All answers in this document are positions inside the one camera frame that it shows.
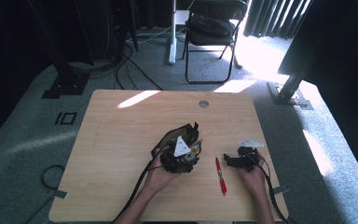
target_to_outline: black stand base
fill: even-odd
[[[271,90],[272,97],[274,98],[275,104],[277,105],[299,105],[301,109],[304,110],[313,110],[312,105],[309,100],[306,100],[301,93],[300,89],[296,91],[296,93],[292,96],[290,100],[283,100],[280,97],[280,92],[282,89],[281,84],[276,82],[268,83],[269,89]]]
[[[90,73],[76,73],[76,79],[69,85],[62,85],[60,83],[60,75],[56,77],[50,90],[45,91],[42,99],[59,99],[61,95],[81,95],[86,88],[87,81],[89,80]]]

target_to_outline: chair seat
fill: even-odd
[[[194,29],[189,33],[189,39],[196,46],[229,46],[234,43],[231,35],[211,35]]]

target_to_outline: forearm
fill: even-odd
[[[274,217],[269,206],[269,199],[264,189],[253,194],[255,209],[257,212],[257,223],[270,224],[275,223]]]
[[[115,224],[137,223],[154,195],[154,193],[151,193],[146,189],[141,189],[130,206],[116,220]]]

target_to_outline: hand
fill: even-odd
[[[173,174],[164,169],[162,167],[161,161],[159,159],[161,152],[159,148],[156,149],[158,155],[154,159],[150,168],[154,168],[149,170],[147,173],[144,189],[152,194],[156,194],[159,191],[165,189],[171,181],[173,181],[180,174]]]
[[[258,156],[263,159],[258,163],[261,167],[263,167],[264,157],[262,157],[260,154],[258,154]],[[252,195],[255,196],[258,193],[265,192],[266,176],[258,166],[256,166],[251,172],[248,172],[243,168],[236,169],[242,176],[242,179],[245,181],[246,188],[252,193]]]

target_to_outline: chair backrest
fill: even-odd
[[[241,0],[195,0],[190,8],[193,13],[217,20],[242,21],[248,7]]]

